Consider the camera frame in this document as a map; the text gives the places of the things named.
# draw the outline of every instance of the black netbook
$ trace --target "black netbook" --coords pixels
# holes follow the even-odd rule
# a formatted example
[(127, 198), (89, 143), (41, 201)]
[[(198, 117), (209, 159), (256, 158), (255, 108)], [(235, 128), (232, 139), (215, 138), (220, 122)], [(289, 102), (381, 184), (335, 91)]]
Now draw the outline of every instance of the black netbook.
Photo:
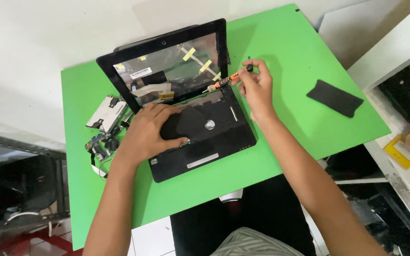
[(155, 182), (256, 144), (230, 85), (207, 91), (228, 76), (227, 61), (225, 19), (122, 46), (97, 58), (135, 113), (150, 102), (182, 109), (170, 116), (160, 135), (190, 141), (149, 159)]

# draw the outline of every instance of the striped shirt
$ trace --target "striped shirt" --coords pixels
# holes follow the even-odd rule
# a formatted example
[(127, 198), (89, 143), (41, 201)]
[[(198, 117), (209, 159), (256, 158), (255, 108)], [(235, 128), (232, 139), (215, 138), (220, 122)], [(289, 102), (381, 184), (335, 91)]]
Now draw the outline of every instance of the striped shirt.
[(211, 256), (304, 256), (287, 244), (250, 228), (233, 231)]

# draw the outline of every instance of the green table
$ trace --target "green table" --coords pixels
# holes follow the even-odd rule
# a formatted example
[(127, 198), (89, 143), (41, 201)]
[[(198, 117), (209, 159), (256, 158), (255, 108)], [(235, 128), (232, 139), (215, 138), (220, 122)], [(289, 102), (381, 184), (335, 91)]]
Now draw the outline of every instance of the green table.
[[(227, 23), (227, 43), (236, 72), (248, 56), (265, 60), (273, 75), (273, 105), (279, 118), (315, 158), (320, 159), (390, 133), (346, 71), (295, 4)], [(365, 99), (353, 118), (306, 94), (322, 79)], [(73, 247), (84, 246), (105, 182), (90, 166), (84, 145), (97, 131), (85, 123), (116, 89), (95, 61), (61, 72)], [(237, 98), (249, 116), (245, 99)], [(137, 172), (133, 228), (247, 187), (281, 172), (265, 137), (250, 121), (257, 144), (162, 183), (148, 162)]]

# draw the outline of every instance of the orange screwdriver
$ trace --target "orange screwdriver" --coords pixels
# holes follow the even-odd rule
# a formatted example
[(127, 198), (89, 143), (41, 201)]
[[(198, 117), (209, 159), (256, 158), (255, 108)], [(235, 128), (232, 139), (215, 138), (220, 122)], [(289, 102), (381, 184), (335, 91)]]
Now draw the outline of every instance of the orange screwdriver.
[[(254, 66), (252, 64), (248, 64), (248, 66), (246, 67), (246, 70), (248, 72), (252, 72), (254, 70)], [(226, 77), (224, 79), (221, 79), (221, 80), (217, 81), (215, 84), (212, 84), (212, 85), (208, 86), (208, 88), (205, 91), (203, 91), (202, 93), (207, 92), (207, 91), (214, 91), (217, 88), (223, 87), (223, 86), (227, 85), (230, 81), (232, 81), (236, 78), (239, 78), (239, 77), (240, 76), (238, 75), (238, 72), (236, 72), (235, 74), (231, 75), (230, 77)]]

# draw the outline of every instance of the tiled floor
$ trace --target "tiled floor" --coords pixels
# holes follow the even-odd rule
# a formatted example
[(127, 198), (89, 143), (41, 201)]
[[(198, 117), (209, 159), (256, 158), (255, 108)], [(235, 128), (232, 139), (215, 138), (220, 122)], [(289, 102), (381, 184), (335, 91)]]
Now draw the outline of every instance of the tiled floor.
[[(314, 237), (317, 256), (326, 256), (329, 252), (316, 224), (306, 210), (303, 209), (303, 212)], [(64, 222), (64, 226), (58, 227), (54, 234), (72, 241), (70, 219)], [(64, 253), (40, 239), (31, 240), (31, 256), (61, 256)], [(175, 256), (170, 217), (133, 229), (128, 256)]]

